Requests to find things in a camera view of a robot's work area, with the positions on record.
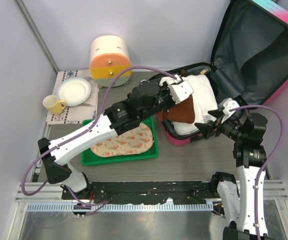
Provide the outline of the pink and teal children's suitcase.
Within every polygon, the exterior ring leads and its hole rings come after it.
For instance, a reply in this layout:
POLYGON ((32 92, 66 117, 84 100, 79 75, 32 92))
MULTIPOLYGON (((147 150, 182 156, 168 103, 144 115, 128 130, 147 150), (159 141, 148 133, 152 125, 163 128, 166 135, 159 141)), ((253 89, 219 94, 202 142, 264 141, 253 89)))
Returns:
POLYGON ((216 37, 210 62, 170 70, 171 74, 207 77, 216 101, 264 105, 288 86, 288 11, 271 0, 230 2, 216 37))

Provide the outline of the floral mesh pouch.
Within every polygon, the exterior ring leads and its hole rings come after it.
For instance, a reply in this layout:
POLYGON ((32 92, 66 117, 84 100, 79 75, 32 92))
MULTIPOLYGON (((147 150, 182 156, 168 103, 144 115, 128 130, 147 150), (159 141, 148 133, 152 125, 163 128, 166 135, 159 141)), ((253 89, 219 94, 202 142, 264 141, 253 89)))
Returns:
POLYGON ((102 158, 139 155, 147 152, 153 145, 153 133, 144 123, 122 135, 108 138, 92 146, 91 151, 102 158))

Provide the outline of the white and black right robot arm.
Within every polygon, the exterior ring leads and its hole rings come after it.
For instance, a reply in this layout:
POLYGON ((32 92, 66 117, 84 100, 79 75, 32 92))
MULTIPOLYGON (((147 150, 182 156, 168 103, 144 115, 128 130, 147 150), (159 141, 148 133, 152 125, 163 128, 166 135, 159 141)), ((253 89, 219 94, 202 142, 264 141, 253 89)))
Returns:
POLYGON ((234 141, 233 157, 239 176, 236 180, 233 174, 216 172, 210 181, 210 193, 221 198, 229 223, 223 239, 267 240, 263 200, 266 171, 261 167, 267 159, 262 141, 268 120, 259 113, 249 114, 244 123, 230 120, 223 110, 211 110, 209 114, 215 120, 195 125, 205 138, 215 132, 234 141))

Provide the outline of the white towel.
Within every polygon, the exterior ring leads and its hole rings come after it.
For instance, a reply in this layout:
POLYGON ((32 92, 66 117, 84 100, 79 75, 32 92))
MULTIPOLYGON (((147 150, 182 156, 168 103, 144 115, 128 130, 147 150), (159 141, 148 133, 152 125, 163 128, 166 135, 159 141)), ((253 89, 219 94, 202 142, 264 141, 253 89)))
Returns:
POLYGON ((198 130, 195 123, 207 123, 214 120, 215 118, 209 115, 208 111, 218 108, 213 88, 206 75, 189 75, 182 79, 188 81, 194 90, 191 95, 194 102, 195 121, 192 124, 170 121, 179 136, 195 133, 198 130))

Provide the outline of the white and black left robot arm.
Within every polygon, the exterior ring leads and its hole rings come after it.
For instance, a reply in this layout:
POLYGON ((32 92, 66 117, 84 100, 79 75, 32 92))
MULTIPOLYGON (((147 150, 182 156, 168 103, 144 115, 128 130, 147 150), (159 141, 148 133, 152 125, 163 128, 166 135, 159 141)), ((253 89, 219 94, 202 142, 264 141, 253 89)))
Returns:
POLYGON ((45 167, 47 182, 63 183, 77 198, 90 195, 90 186, 83 173, 74 169, 69 161, 97 143, 121 135, 154 114, 168 110, 184 101, 193 92, 189 83, 159 85, 146 81, 135 87, 127 99, 113 104, 90 124, 62 137, 62 139, 38 141, 45 167))

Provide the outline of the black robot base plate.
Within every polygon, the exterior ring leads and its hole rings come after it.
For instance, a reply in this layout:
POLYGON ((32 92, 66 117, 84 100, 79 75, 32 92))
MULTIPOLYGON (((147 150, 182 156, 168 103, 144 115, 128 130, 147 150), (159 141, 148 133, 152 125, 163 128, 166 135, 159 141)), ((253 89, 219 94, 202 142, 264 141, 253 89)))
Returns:
POLYGON ((218 181, 120 181, 92 182, 76 193, 79 200, 95 204, 157 205, 171 199, 175 205, 203 204, 207 200, 237 198, 236 184, 227 189, 218 181))

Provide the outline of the brown towel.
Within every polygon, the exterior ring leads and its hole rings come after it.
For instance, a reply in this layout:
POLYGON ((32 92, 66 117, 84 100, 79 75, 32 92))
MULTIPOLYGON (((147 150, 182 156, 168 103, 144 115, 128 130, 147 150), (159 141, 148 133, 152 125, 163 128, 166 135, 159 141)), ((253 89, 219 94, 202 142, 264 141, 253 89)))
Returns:
POLYGON ((172 122, 192 124, 195 121, 195 111, 193 97, 190 95, 186 100, 173 106, 169 110, 163 110, 157 113, 161 121, 169 120, 172 122))

